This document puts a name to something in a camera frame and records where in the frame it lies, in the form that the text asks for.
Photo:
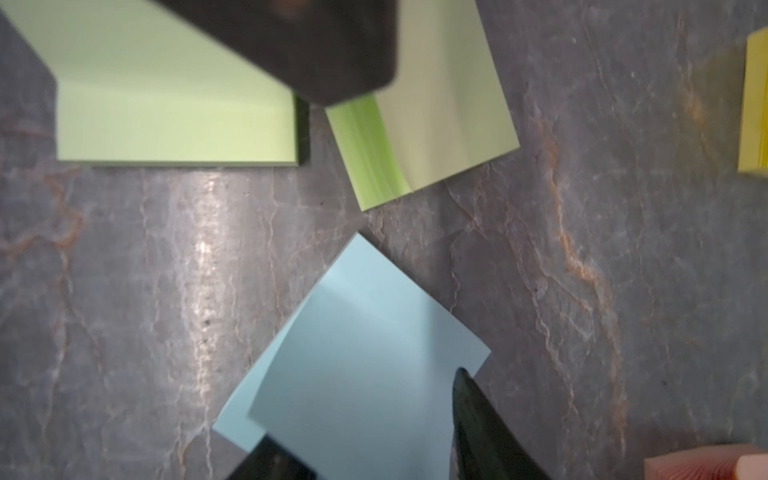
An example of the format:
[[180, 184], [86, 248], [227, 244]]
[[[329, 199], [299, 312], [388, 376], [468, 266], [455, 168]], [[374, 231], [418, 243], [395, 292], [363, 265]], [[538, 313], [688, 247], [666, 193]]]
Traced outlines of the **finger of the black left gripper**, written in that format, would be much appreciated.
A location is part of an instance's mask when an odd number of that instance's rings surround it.
[[395, 77], [396, 1], [177, 0], [163, 5], [321, 106], [367, 95]]

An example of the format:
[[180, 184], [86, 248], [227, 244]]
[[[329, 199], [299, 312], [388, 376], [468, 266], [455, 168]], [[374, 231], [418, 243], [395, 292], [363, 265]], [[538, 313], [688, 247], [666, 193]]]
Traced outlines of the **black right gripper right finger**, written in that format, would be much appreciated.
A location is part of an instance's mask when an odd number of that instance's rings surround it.
[[459, 368], [454, 377], [452, 412], [460, 479], [548, 477], [464, 368]]

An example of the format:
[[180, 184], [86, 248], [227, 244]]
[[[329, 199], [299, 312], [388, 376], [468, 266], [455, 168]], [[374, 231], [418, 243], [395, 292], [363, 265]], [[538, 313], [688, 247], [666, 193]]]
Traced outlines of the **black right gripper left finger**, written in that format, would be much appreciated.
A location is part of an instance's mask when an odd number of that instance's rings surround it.
[[265, 436], [227, 480], [314, 480], [315, 472]]

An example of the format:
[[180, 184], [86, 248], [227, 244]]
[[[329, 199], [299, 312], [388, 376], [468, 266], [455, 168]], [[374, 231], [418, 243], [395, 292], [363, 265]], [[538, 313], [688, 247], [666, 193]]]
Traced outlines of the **light blue memo pad front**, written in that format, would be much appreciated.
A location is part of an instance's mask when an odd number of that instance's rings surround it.
[[456, 371], [489, 348], [355, 235], [243, 378], [217, 433], [322, 479], [445, 479]]

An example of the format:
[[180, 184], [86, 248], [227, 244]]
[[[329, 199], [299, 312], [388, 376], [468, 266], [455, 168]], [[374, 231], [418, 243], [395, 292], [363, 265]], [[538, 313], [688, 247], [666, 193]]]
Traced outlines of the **light green memo pad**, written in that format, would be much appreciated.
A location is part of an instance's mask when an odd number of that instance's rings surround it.
[[397, 71], [385, 88], [329, 107], [366, 211], [519, 148], [473, 1], [403, 1]]
[[295, 166], [289, 88], [154, 1], [5, 1], [56, 81], [56, 153], [103, 165]]

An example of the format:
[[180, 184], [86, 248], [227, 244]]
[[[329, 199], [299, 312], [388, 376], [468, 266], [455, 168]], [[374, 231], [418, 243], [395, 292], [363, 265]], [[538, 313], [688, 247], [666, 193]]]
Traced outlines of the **light green memo pad front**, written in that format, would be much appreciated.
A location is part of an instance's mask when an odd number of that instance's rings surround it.
[[56, 81], [56, 153], [103, 165], [295, 166], [289, 88], [154, 1], [5, 1]]

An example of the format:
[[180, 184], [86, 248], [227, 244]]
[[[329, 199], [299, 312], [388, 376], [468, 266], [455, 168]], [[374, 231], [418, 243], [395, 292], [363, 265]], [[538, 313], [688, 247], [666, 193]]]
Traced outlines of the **salmon memo pad front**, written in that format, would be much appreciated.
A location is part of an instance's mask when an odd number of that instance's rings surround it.
[[646, 458], [644, 479], [767, 479], [767, 451], [753, 444], [730, 444]]

